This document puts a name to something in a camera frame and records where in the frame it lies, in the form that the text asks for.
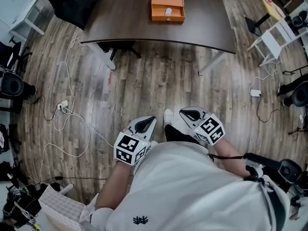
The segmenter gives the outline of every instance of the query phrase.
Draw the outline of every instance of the dark wooden table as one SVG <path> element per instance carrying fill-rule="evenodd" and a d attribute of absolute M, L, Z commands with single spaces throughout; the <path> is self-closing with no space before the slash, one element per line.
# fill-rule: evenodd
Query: dark wooden table
<path fill-rule="evenodd" d="M 224 59 L 225 52 L 236 53 L 234 32 L 222 0 L 184 0 L 184 9 L 186 18 L 182 24 L 153 22 L 151 0 L 99 0 L 82 43 L 88 43 L 111 69 L 115 69 L 114 64 L 104 56 L 97 42 L 157 40 L 219 50 L 200 72 Z"/>

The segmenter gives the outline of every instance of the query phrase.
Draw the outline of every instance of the orange box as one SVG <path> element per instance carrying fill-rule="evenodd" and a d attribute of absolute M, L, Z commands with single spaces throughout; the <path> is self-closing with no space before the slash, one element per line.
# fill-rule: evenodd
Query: orange box
<path fill-rule="evenodd" d="M 152 0 L 152 21 L 176 21 L 185 20 L 184 0 Z M 171 8 L 170 16 L 165 16 L 167 8 Z"/>

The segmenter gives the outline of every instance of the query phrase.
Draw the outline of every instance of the black logo on shirt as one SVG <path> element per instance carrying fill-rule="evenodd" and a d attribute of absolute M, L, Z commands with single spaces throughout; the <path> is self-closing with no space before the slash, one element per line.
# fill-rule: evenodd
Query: black logo on shirt
<path fill-rule="evenodd" d="M 140 217 L 133 218 L 133 221 L 135 224 L 139 225 L 140 223 L 146 224 L 149 220 L 148 217 L 142 216 L 142 218 Z"/>

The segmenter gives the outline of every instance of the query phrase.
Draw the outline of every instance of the white shirt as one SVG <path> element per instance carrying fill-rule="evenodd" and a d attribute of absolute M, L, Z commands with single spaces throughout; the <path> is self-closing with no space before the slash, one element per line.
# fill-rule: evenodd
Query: white shirt
<path fill-rule="evenodd" d="M 270 231 L 259 184 L 218 168 L 207 152 L 190 142 L 156 145 L 136 166 L 122 203 L 95 211 L 92 225 L 100 231 Z M 286 194 L 280 197 L 289 205 Z"/>

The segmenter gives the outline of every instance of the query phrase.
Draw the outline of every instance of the white cable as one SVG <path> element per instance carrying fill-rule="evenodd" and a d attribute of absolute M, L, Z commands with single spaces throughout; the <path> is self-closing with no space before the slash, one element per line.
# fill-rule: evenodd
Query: white cable
<path fill-rule="evenodd" d="M 266 69 L 265 66 L 264 66 L 264 69 L 266 70 L 266 72 L 268 73 L 268 75 L 266 75 L 265 78 L 263 78 L 263 79 L 260 78 L 260 77 L 255 77 L 255 78 L 253 79 L 253 81 L 252 81 L 250 87 L 248 88 L 249 94 L 251 94 L 250 89 L 251 89 L 252 85 L 254 84 L 255 79 L 259 79 L 259 80 L 263 81 L 263 80 L 265 80 L 268 76 L 273 76 L 274 74 L 278 74 L 278 67 L 277 67 L 277 65 L 278 65 L 279 63 L 283 63 L 283 62 L 279 61 L 279 62 L 277 62 L 277 63 L 273 63 L 273 62 L 269 62 L 269 63 L 275 64 L 275 65 L 276 65 L 276 68 L 273 69 L 273 67 L 272 67 L 271 65 L 269 65 L 269 68 Z"/>
<path fill-rule="evenodd" d="M 79 29 L 78 33 L 76 34 L 76 36 L 74 37 L 74 39 L 73 39 L 73 40 L 71 41 L 71 43 L 68 45 L 67 50 L 66 50 L 66 56 L 65 56 L 65 65 L 66 65 L 67 74 L 68 74 L 68 86 L 69 86 L 69 89 L 70 89 L 71 94 L 72 94 L 72 96 L 73 96 L 72 110 L 69 110 L 69 109 L 66 108 L 65 106 L 61 107 L 61 109 L 65 109 L 65 110 L 68 111 L 68 112 L 66 112 L 66 114 L 68 115 L 68 117 L 65 119 L 65 122 L 64 122 L 63 127 L 60 128 L 60 129 L 58 129 L 58 128 L 55 127 L 55 124 L 54 124 L 54 120 L 55 120 L 55 117 L 56 117 L 56 113 L 57 113 L 57 111 L 58 111 L 58 109 L 56 109 L 56 111 L 55 111 L 55 113 L 54 113 L 54 116 L 53 116 L 53 127 L 54 127 L 54 129 L 57 130 L 57 131 L 63 131 L 63 129 L 65 128 L 66 122 L 67 122 L 67 120 L 69 119 L 69 117 L 71 117 L 71 116 L 77 116 L 77 117 L 81 118 L 81 119 L 83 120 L 83 122 L 85 123 L 85 125 L 86 125 L 88 131 L 89 131 L 88 145 L 87 145 L 86 149 L 85 149 L 80 155 L 76 156 L 76 155 L 72 155 L 72 154 L 67 153 L 66 151 L 64 151 L 63 149 L 61 149 L 59 146 L 57 146 L 57 145 L 55 145 L 55 144 L 52 144 L 52 143 L 46 144 L 45 147 L 44 147 L 44 150 L 43 150 L 42 163 L 41 163 L 41 167 L 40 167 L 40 170 L 39 170 L 39 180 L 36 181 L 36 180 L 33 179 L 32 177 L 28 176 L 30 179 L 32 179 L 32 180 L 33 180 L 34 182 L 36 182 L 36 183 L 40 183 L 40 182 L 41 182 L 40 180 L 41 180 L 41 174 L 42 174 L 42 169 L 43 169 L 44 154 L 45 154 L 45 150 L 46 150 L 46 148 L 47 148 L 48 145 L 55 146 L 56 148 L 58 148 L 58 149 L 59 149 L 60 151 L 62 151 L 63 153 L 65 153 L 65 154 L 67 154 L 67 155 L 69 155 L 69 156 L 75 157 L 75 158 L 81 157 L 81 156 L 88 150 L 89 144 L 90 144 L 90 139 L 91 139 L 91 130 L 90 130 L 90 128 L 89 128 L 88 125 L 90 125 L 90 126 L 94 129 L 94 131 L 95 131 L 99 136 L 101 136 L 111 147 L 113 147 L 113 145 L 111 145 L 111 144 L 110 144 L 110 143 L 109 143 L 109 142 L 108 142 L 108 141 L 107 141 L 96 129 L 95 129 L 95 127 L 92 126 L 92 124 L 90 124 L 89 122 L 87 122 L 80 114 L 77 114 L 77 113 L 73 112 L 73 110 L 74 110 L 74 105 L 75 105 L 75 96 L 74 96 L 73 91 L 72 91 L 72 88 L 71 88 L 71 81 L 70 81 L 71 77 L 70 77 L 70 74 L 69 74 L 69 69 L 68 69 L 68 64 L 67 64 L 67 56 L 68 56 L 68 50 L 72 49 L 72 47 L 74 46 L 74 44 L 75 44 L 76 41 L 79 41 L 79 44 L 80 44 L 82 47 L 87 46 L 87 45 L 82 45 L 82 44 L 80 43 L 80 39 L 81 39 L 81 38 L 77 38 L 79 32 L 80 32 L 80 29 Z"/>

